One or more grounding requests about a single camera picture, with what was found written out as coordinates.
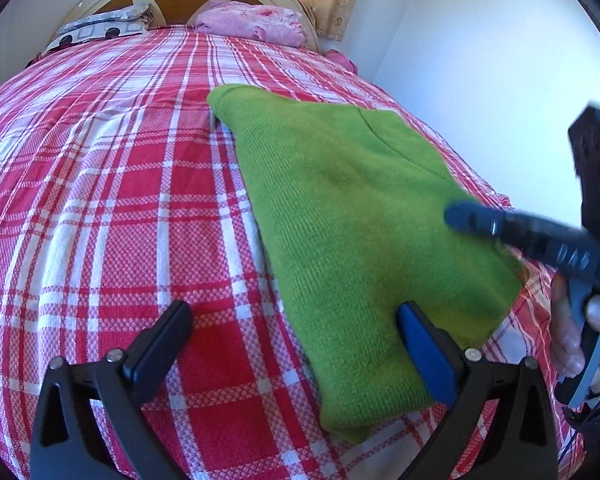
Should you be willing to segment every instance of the plaid fabric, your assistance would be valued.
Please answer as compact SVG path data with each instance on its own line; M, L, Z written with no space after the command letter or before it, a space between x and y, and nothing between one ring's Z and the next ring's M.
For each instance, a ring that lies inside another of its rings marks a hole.
M49 360L125 347L174 298L192 304L196 331L144 413L193 479L397 478L441 420L440 406L406 415L355 447L321 431L315 381L267 267L232 134L206 105L225 83L396 110L469 192L510 206L387 94L311 52L174 27L45 57L0 88L0 456L19 478L29 476ZM535 355L551 384L551 276L527 265L526 287L484 352L509 362ZM570 435L553 402L562 446ZM116 465L134 477L97 402L94 412ZM578 464L574 450L563 476Z

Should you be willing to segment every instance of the pink pillow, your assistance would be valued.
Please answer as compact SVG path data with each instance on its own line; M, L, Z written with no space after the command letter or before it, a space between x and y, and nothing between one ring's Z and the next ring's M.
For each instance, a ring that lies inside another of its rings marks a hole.
M355 75L358 75L358 66L339 50L330 50L324 55L324 57L331 59L334 63L337 63L346 70L349 70L349 72L353 72Z
M283 7L217 1L198 15L194 30L299 48L307 39L301 19L299 12Z

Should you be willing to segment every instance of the folded sweater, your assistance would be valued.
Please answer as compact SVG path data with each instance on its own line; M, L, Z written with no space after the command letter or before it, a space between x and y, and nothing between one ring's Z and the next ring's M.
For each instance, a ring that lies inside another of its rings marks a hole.
M416 301L461 347L480 347L522 287L509 251L445 226L445 206L470 198L441 155L391 111L241 85L208 102L234 133L323 428L357 443L372 425L430 406L397 307Z

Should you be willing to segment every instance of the pillow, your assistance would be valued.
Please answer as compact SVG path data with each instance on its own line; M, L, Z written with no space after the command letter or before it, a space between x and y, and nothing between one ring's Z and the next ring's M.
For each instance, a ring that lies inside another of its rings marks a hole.
M300 48L307 40L301 20L299 12L283 7L216 1L198 15L194 30Z
M334 63L339 64L341 67L343 67L343 69L349 70L349 72L358 75L358 66L339 50L331 49L324 54L324 57L332 60Z
M112 10L111 12L101 12L86 16L75 22L67 23L60 27L56 34L62 36L72 30L84 27L85 25L94 25L95 23L103 22L132 22L140 18L149 10L149 4L132 5L124 9Z
M132 22L103 22L91 25L81 25L80 28L55 38L42 55L56 50L62 50L68 46L85 43L92 40L111 40L123 36L134 36L135 34L146 34L148 22L144 18Z

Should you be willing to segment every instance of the cable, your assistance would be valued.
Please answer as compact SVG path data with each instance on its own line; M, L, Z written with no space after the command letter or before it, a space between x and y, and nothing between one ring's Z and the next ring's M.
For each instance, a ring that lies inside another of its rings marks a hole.
M593 407L593 409L589 412L589 414L584 418L584 420L582 421L582 424L580 424L580 427L577 430L574 430L573 436L569 439L569 442L564 447L564 450L563 450L562 454L560 455L560 458L558 459L558 465L560 465L562 463L562 460L564 460L564 457L567 455L568 450L571 449L571 445L573 444L573 441L576 439L576 437L580 434L580 430L582 429L582 427L590 419L592 419L594 416L599 415L599 414L600 414L600 400L596 403L595 407Z

